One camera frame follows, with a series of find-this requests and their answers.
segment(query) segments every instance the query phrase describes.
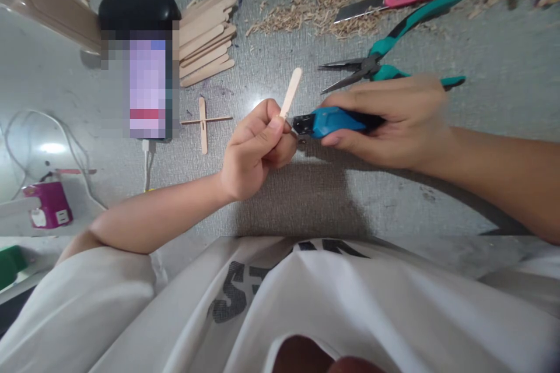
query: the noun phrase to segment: stack of popsicle sticks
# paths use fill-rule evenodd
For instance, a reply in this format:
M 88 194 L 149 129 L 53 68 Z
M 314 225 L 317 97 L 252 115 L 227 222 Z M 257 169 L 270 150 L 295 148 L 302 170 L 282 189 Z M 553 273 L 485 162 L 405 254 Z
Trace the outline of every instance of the stack of popsicle sticks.
M 179 23 L 179 77 L 188 87 L 234 66 L 228 48 L 237 28 L 228 23 L 237 0 L 192 1 Z

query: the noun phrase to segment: hand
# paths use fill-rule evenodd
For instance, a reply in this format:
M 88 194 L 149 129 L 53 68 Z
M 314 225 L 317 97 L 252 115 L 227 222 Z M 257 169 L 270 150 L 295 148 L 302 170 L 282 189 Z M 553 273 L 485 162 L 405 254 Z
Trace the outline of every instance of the hand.
M 232 200 L 251 198 L 269 170 L 287 165 L 296 153 L 296 135 L 279 114 L 276 101 L 266 99 L 235 129 L 220 172 L 222 186 Z
M 453 143 L 443 117 L 446 101 L 447 94 L 433 75 L 355 85 L 347 92 L 332 94 L 320 107 L 379 115 L 387 122 L 368 135 L 338 130 L 321 144 L 378 166 L 421 170 Z

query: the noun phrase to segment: white t-shirt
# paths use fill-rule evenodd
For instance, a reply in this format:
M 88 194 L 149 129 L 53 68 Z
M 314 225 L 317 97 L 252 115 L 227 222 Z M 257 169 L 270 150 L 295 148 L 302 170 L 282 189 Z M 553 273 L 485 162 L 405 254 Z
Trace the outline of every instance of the white t-shirt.
M 491 287 L 391 246 L 244 237 L 217 240 L 155 296 L 150 257 L 95 248 L 37 286 L 0 371 L 269 373 L 303 335 L 386 372 L 551 372 L 559 279 L 557 252 Z

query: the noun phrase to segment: table surface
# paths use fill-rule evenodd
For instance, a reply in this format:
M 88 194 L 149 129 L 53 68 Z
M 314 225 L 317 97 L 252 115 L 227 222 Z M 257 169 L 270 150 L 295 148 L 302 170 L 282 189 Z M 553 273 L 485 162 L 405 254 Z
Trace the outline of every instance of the table surface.
M 101 0 L 92 0 L 97 9 Z M 184 8 L 191 0 L 176 0 Z M 263 0 L 243 0 L 233 16 L 238 35 L 230 56 L 233 69 L 180 90 L 181 119 L 198 117 L 198 98 L 206 98 L 209 118 L 233 116 L 208 124 L 209 153 L 200 151 L 196 125 L 180 129 L 166 145 L 158 145 L 152 170 L 154 188 L 186 182 L 221 168 L 225 145 L 239 122 L 261 100 L 282 103 L 290 75 L 297 66 L 303 78 L 291 115 L 313 110 L 320 92 L 339 73 L 321 73 L 317 65 L 363 55 L 381 34 L 388 33 L 406 11 L 388 13 L 379 33 L 338 41 L 316 37 L 304 27 L 293 33 L 261 33 L 245 38 L 253 21 L 262 17 Z M 269 7 L 290 0 L 266 0 Z M 533 0 L 502 1 L 475 19 L 473 3 L 439 17 L 436 31 L 416 29 L 386 56 L 385 62 L 411 73 L 466 75 L 467 83 L 450 93 L 451 124 L 496 134 L 560 140 L 560 7 L 534 9 Z M 123 130 L 123 63 L 106 69 L 84 65 L 72 42 L 30 20 L 0 10 L 0 123 L 5 127 L 16 111 L 33 107 L 63 120 L 87 150 L 94 194 L 111 206 L 142 191 L 144 157 L 140 142 Z M 39 151 L 45 142 L 62 141 L 48 121 L 30 118 L 18 125 L 11 143 L 35 180 L 48 170 L 74 168 L 67 152 Z M 0 152 L 0 191 L 9 199 L 21 174 Z M 76 175 L 63 178 L 75 216 L 73 225 L 56 234 L 76 234 L 98 214 Z M 286 234 L 324 236 L 472 237 L 502 229 L 523 229 L 487 203 L 437 180 L 403 171 L 384 171 L 327 150 L 316 142 L 299 146 L 293 164 L 273 173 L 253 199 L 228 206 L 190 232 L 207 244 L 220 235 Z M 4 228 L 0 235 L 30 235 L 27 220 Z

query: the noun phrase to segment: cross-shaped stick assembly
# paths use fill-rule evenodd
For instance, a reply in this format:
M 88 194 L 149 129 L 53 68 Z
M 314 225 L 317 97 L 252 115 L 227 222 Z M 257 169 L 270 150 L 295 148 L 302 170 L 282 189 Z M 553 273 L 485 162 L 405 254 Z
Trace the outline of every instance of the cross-shaped stick assembly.
M 206 123 L 208 121 L 225 121 L 227 119 L 233 119 L 233 117 L 218 117 L 218 118 L 207 118 L 206 117 L 206 102 L 201 96 L 198 98 L 198 111 L 200 113 L 200 119 L 194 119 L 192 121 L 181 121 L 181 124 L 196 124 L 200 123 L 200 140 L 202 144 L 202 154 L 208 153 L 208 134 L 206 131 Z

